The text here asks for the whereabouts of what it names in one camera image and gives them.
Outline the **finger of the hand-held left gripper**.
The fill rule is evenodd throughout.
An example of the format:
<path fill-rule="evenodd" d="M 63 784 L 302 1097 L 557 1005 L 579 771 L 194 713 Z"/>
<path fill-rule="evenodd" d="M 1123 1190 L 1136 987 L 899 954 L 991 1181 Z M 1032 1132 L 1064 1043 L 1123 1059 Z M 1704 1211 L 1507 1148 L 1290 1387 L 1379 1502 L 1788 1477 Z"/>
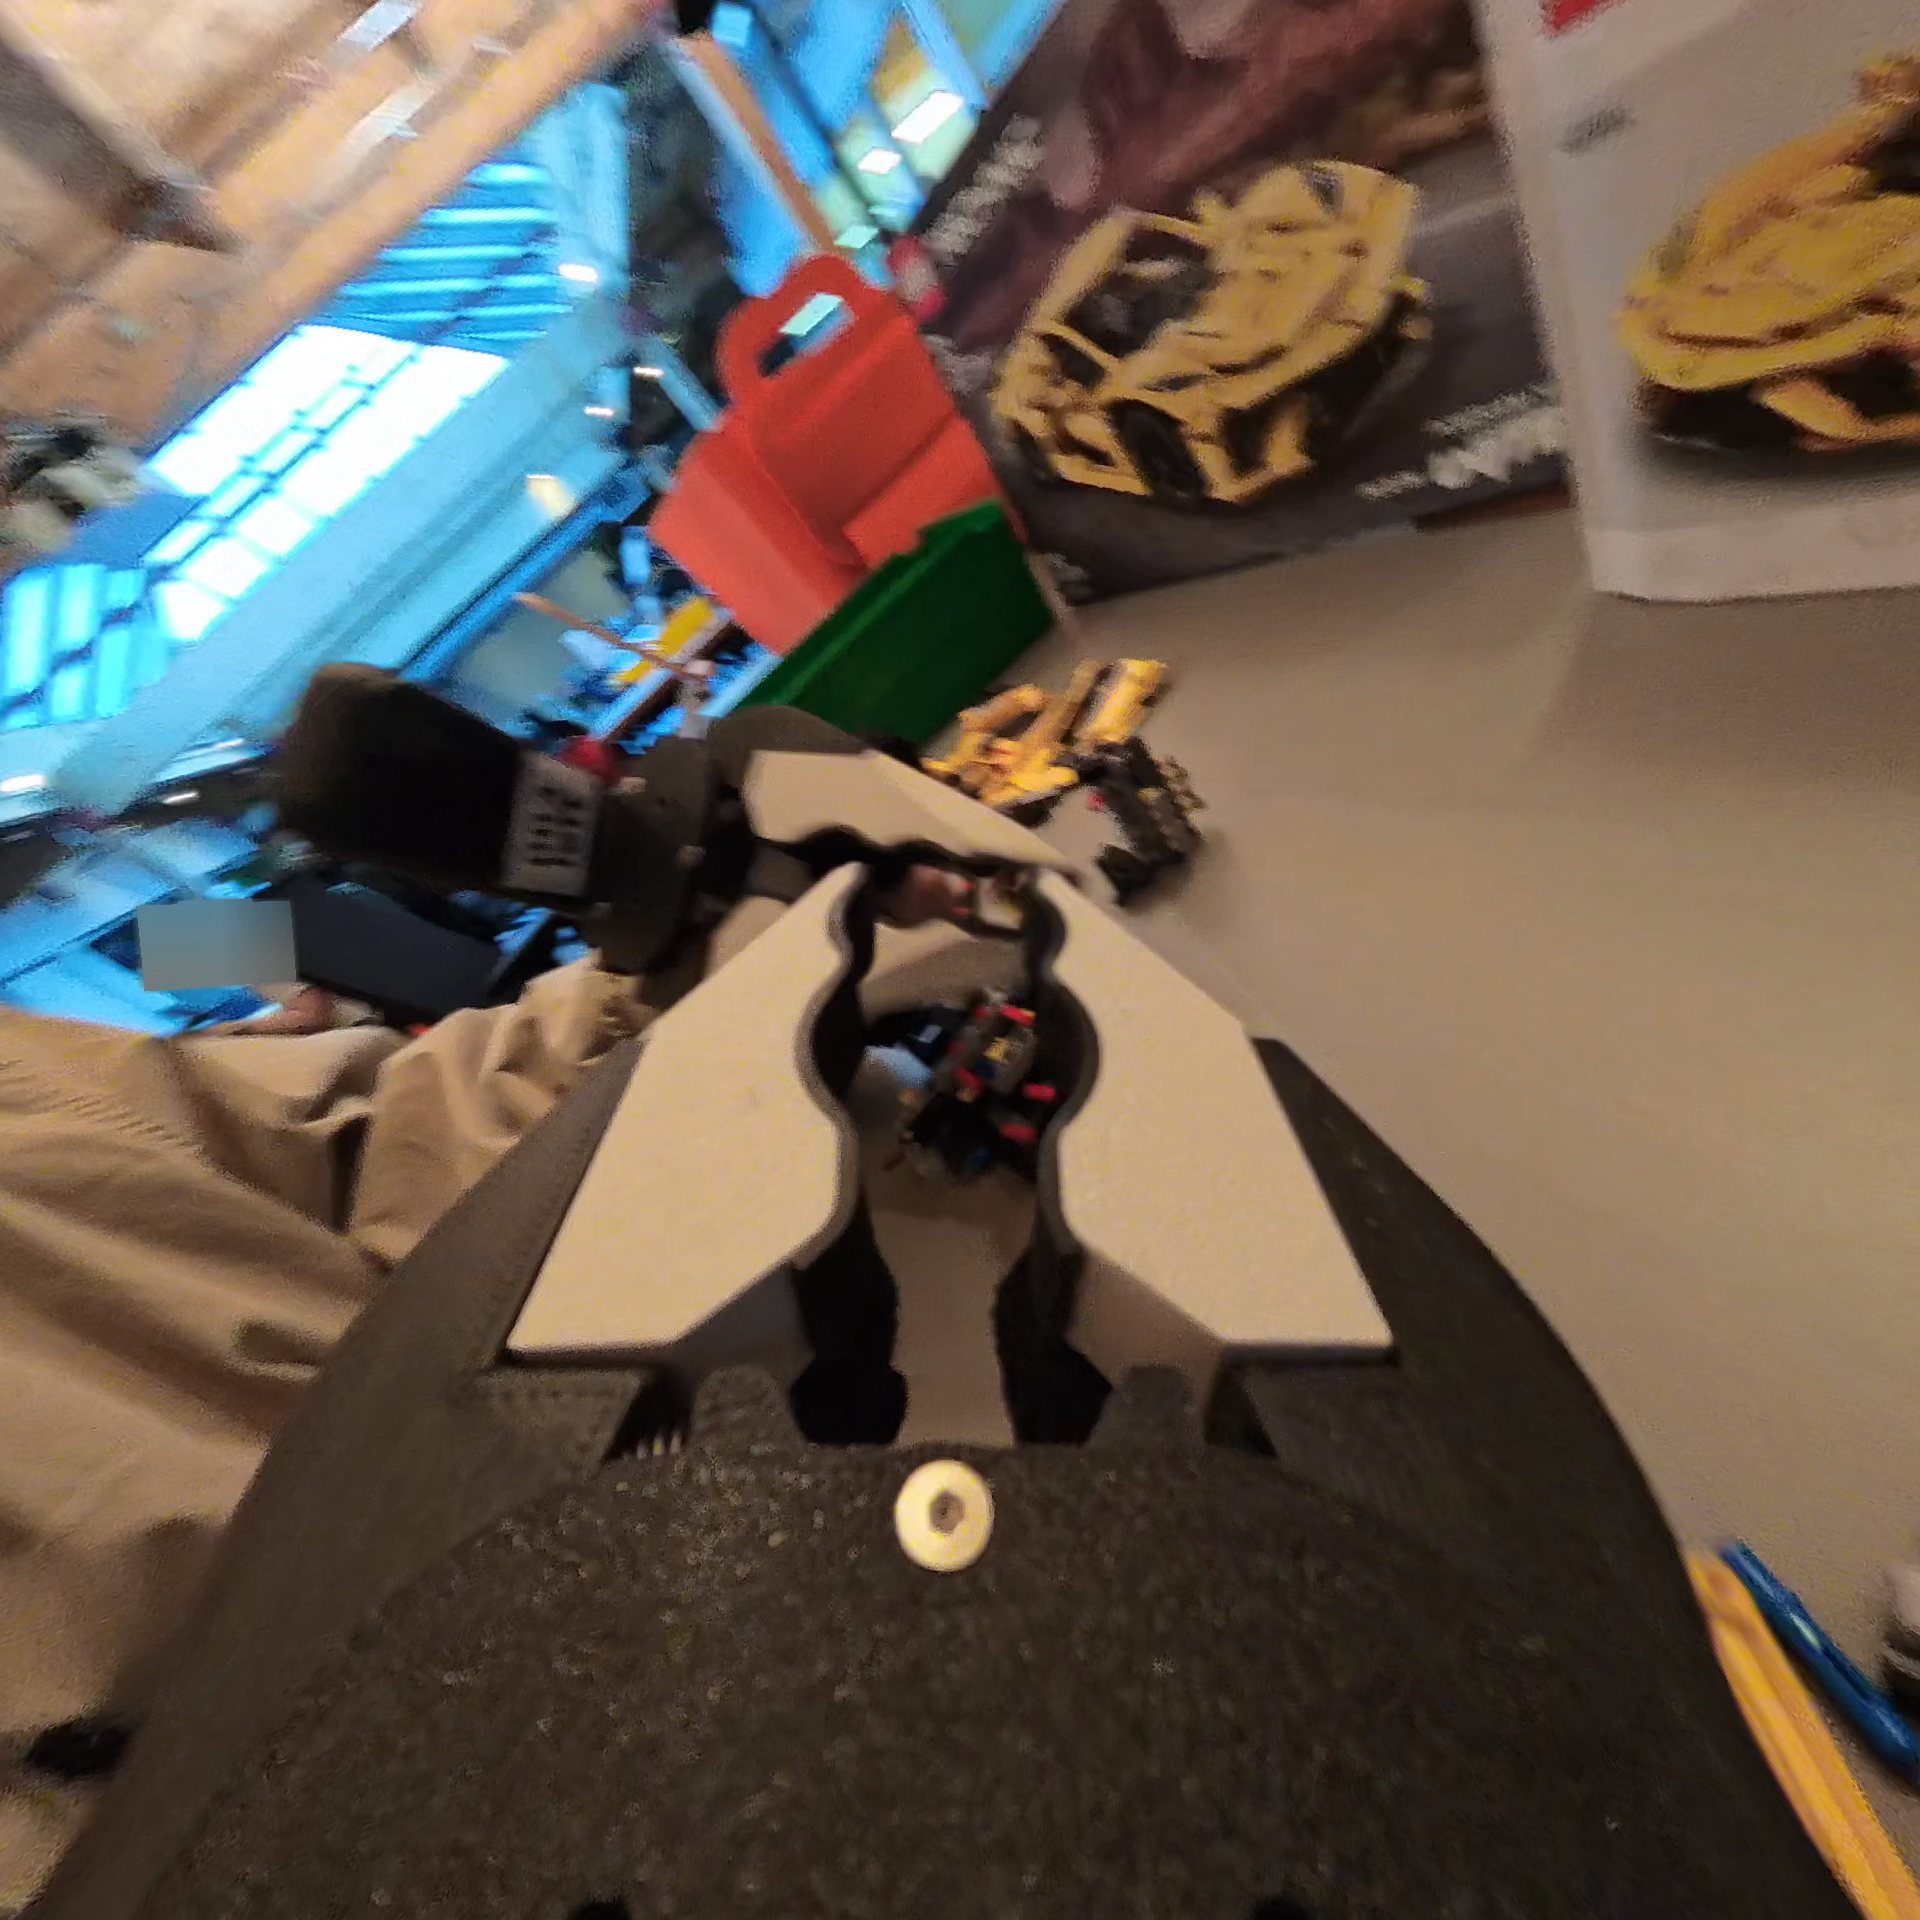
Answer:
<path fill-rule="evenodd" d="M 755 753 L 741 784 L 748 834 L 805 880 L 860 869 L 899 886 L 911 869 L 959 880 L 1084 876 L 1032 826 L 947 787 L 879 752 L 860 753 Z"/>

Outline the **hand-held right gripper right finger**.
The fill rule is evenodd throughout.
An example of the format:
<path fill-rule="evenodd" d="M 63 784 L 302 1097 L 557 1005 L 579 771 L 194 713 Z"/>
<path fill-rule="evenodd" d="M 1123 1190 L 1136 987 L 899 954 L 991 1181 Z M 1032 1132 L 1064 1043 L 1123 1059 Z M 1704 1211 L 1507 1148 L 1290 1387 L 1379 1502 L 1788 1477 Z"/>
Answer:
<path fill-rule="evenodd" d="M 1394 1331 L 1247 1022 L 1064 876 L 1026 889 L 1057 1115 L 991 1300 L 1018 1443 L 1084 1443 L 1130 1373 L 1200 1416 L 1240 1367 L 1390 1363 Z"/>

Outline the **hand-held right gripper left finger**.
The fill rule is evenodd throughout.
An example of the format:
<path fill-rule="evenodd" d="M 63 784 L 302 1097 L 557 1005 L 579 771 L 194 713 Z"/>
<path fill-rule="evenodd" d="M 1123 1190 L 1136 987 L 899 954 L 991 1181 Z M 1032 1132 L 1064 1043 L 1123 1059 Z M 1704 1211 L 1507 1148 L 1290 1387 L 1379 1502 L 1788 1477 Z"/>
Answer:
<path fill-rule="evenodd" d="M 899 1286 L 860 1194 L 868 876 L 841 863 L 638 1043 L 503 1342 L 693 1393 L 757 1367 L 815 1443 L 891 1443 Z"/>

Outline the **grey black brick chassis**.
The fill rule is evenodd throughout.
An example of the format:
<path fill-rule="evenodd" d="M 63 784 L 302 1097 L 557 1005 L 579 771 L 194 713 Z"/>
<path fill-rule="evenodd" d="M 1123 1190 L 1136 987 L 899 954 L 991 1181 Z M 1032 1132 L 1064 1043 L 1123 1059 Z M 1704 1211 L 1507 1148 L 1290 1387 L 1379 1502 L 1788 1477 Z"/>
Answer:
<path fill-rule="evenodd" d="M 883 1014 L 868 1022 L 868 1049 L 908 1059 L 899 1068 L 889 1166 L 954 1183 L 986 1172 L 1035 1181 L 1040 1132 L 1062 1109 L 1062 1090 L 1040 1066 L 1026 987 Z"/>

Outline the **pile of building bricks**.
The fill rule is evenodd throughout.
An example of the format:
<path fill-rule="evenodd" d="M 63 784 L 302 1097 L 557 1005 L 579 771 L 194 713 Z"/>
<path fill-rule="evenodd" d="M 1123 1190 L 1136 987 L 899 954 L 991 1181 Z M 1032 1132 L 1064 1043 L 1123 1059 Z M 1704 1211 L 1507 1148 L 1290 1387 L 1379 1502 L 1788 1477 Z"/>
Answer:
<path fill-rule="evenodd" d="M 1738 1713 L 1852 1914 L 1914 1920 L 1914 1874 L 1893 1847 L 1869 1790 L 1827 1735 L 1827 1720 L 1791 1654 L 1765 1630 L 1764 1605 L 1738 1572 L 1711 1552 L 1684 1552 L 1684 1577 Z"/>

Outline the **grey desk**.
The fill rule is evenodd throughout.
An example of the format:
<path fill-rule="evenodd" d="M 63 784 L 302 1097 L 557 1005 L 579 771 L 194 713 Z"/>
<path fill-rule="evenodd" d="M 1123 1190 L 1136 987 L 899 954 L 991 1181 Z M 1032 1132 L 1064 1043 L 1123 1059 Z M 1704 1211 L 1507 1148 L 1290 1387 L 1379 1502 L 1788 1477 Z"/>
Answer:
<path fill-rule="evenodd" d="M 1914 1563 L 1914 593 L 1647 605 L 1578 516 L 1075 611 L 1207 845 L 1141 940 L 1525 1282 L 1673 1528 L 1875 1673 Z"/>

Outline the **green plastic bin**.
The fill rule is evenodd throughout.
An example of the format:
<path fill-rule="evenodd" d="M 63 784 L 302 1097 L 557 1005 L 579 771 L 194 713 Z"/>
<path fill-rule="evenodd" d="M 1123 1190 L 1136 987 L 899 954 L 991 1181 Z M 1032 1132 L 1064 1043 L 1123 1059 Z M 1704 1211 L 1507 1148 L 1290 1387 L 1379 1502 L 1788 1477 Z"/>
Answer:
<path fill-rule="evenodd" d="M 942 516 L 879 566 L 736 713 L 794 709 L 836 732 L 942 738 L 1044 630 L 1052 604 L 1012 516 L 991 504 Z"/>

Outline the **yellow brick car body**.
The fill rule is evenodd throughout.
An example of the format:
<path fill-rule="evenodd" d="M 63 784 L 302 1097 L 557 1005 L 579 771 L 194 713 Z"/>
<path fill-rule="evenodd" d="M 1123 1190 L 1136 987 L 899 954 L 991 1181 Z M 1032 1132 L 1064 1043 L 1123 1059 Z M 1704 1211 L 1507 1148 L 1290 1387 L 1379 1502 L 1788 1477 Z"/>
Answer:
<path fill-rule="evenodd" d="M 1018 826 L 1040 826 L 1108 752 L 1141 732 L 1166 688 L 1166 658 L 1084 658 L 1057 691 L 997 688 L 959 713 L 951 752 L 921 753 L 921 776 Z"/>

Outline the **brick engine assembly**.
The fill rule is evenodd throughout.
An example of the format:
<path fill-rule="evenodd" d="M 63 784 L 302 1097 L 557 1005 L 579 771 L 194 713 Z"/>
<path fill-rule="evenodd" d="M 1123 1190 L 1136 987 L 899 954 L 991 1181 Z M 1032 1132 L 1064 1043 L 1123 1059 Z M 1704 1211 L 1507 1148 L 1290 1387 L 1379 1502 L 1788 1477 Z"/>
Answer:
<path fill-rule="evenodd" d="M 1108 845 L 1094 863 L 1119 908 L 1130 908 L 1205 845 L 1193 826 L 1205 803 L 1183 765 L 1156 753 L 1141 738 L 1100 747 L 1084 765 L 1084 784 L 1108 819 Z"/>

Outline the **red plastic bin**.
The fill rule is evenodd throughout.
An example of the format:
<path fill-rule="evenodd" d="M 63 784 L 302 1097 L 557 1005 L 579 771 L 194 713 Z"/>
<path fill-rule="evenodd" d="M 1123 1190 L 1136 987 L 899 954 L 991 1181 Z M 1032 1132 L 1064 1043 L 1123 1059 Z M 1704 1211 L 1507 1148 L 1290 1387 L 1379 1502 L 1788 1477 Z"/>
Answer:
<path fill-rule="evenodd" d="M 1012 508 L 908 308 L 836 255 L 732 310 L 714 377 L 646 530 L 780 658 L 924 526 Z"/>

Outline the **person's beige shirt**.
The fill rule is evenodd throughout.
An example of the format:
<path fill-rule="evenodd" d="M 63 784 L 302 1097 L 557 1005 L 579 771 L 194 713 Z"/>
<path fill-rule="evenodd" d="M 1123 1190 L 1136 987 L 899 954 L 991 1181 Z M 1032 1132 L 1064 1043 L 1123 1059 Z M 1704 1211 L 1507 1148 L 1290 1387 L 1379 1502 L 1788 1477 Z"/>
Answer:
<path fill-rule="evenodd" d="M 126 1713 L 277 1425 L 376 1286 L 391 1033 L 163 1043 L 5 1008 L 5 1735 Z"/>

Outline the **dark car set box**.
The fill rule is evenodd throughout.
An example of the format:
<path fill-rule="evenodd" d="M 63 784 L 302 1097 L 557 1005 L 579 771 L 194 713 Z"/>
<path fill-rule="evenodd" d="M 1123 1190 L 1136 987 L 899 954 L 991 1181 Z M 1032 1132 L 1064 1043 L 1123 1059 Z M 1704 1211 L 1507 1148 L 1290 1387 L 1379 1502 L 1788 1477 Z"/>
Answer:
<path fill-rule="evenodd" d="M 918 245 L 1068 604 L 1564 476 L 1471 5 L 1062 5 Z"/>

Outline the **white instruction booklet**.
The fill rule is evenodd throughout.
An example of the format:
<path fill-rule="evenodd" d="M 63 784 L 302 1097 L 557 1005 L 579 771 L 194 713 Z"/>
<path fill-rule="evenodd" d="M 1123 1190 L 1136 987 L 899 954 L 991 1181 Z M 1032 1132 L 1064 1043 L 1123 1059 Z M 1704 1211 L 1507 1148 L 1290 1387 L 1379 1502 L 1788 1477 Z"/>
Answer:
<path fill-rule="evenodd" d="M 1914 590 L 1920 8 L 1477 5 L 1595 590 Z"/>

